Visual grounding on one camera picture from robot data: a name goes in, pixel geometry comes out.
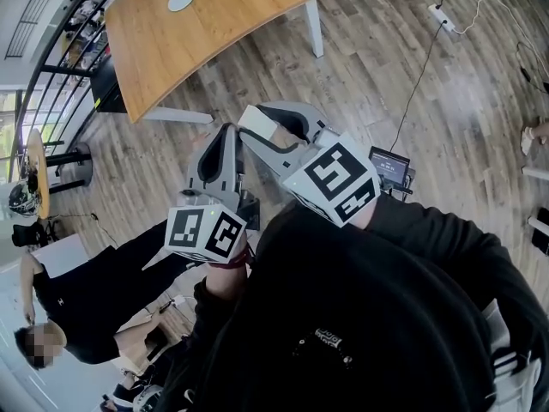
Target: black hair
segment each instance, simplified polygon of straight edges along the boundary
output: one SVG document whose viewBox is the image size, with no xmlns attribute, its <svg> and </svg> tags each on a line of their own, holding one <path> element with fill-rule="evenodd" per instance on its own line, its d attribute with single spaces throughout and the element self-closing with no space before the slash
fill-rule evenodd
<svg viewBox="0 0 549 412">
<path fill-rule="evenodd" d="M 45 368 L 45 360 L 43 355 L 34 355 L 34 343 L 30 343 L 28 340 L 31 327 L 23 327 L 14 333 L 15 344 L 17 348 L 27 359 L 28 364 L 34 369 Z"/>
</svg>

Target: wooden floor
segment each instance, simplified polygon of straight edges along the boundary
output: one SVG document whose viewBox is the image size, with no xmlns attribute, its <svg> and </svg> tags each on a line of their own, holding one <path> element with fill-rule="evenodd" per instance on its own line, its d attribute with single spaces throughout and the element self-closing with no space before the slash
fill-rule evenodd
<svg viewBox="0 0 549 412">
<path fill-rule="evenodd" d="M 338 131 L 351 131 L 365 151 L 389 148 L 407 98 L 438 24 L 427 7 L 439 0 L 319 0 L 325 55 L 315 59 L 300 10 L 259 28 L 222 52 L 166 101 L 211 112 L 211 126 L 142 121 L 96 114 L 81 139 L 94 156 L 94 180 L 85 189 L 54 197 L 62 214 L 95 212 L 118 243 L 166 218 L 184 188 L 196 141 L 222 122 L 238 121 L 248 104 L 265 100 L 310 102 Z M 458 29 L 472 20 L 478 0 L 446 0 L 443 10 Z M 547 0 L 502 0 L 514 11 L 543 57 L 549 40 Z M 529 86 L 519 71 L 516 43 L 524 38 L 508 12 L 483 3 L 467 35 L 442 31 L 410 106 L 395 152 L 417 170 L 413 200 L 455 212 L 501 237 L 515 265 L 549 309 L 549 264 L 529 242 L 527 218 L 549 205 L 549 182 L 525 178 L 524 165 L 549 169 L 549 147 L 520 150 L 520 133 L 549 116 L 549 96 Z M 534 59 L 522 49 L 537 84 Z M 288 199 L 250 156 L 246 184 L 262 200 L 262 224 Z M 89 218 L 71 218 L 90 255 L 110 240 Z M 202 276 L 180 277 L 172 295 L 192 294 Z M 175 336 L 189 330 L 184 315 L 167 321 Z"/>
</svg>

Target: black sweatshirt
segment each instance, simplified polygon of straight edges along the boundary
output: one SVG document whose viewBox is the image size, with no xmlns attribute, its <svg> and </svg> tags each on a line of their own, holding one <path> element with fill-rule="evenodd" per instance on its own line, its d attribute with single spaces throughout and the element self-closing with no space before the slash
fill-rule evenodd
<svg viewBox="0 0 549 412">
<path fill-rule="evenodd" d="M 196 299 L 157 411 L 486 412 L 494 299 L 512 349 L 541 358 L 532 410 L 546 398 L 549 324 L 509 253 L 416 203 L 382 195 L 365 231 L 296 206 L 268 225 L 236 307 L 204 282 Z"/>
</svg>

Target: wooden table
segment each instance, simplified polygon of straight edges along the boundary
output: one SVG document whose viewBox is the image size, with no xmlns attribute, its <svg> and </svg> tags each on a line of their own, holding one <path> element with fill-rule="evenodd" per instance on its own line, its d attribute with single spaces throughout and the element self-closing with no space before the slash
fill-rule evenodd
<svg viewBox="0 0 549 412">
<path fill-rule="evenodd" d="M 44 144 L 42 136 L 37 129 L 32 129 L 27 140 L 28 163 L 38 171 L 38 193 L 40 206 L 38 217 L 46 219 L 50 216 L 50 185 L 48 183 L 48 170 L 45 161 Z"/>
<path fill-rule="evenodd" d="M 130 119 L 208 123 L 208 114 L 156 107 L 175 87 L 231 44 L 303 5 L 313 52 L 323 55 L 317 0 L 115 0 L 106 11 L 114 67 Z"/>
</svg>

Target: hand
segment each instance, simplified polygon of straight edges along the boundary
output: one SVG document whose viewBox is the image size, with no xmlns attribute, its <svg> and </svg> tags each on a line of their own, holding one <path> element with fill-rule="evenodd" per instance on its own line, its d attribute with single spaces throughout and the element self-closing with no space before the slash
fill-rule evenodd
<svg viewBox="0 0 549 412">
<path fill-rule="evenodd" d="M 34 320 L 36 319 L 36 313 L 34 312 L 34 306 L 31 302 L 29 305 L 25 305 L 23 307 L 23 313 L 25 315 L 25 319 L 29 325 L 34 325 Z"/>
</svg>

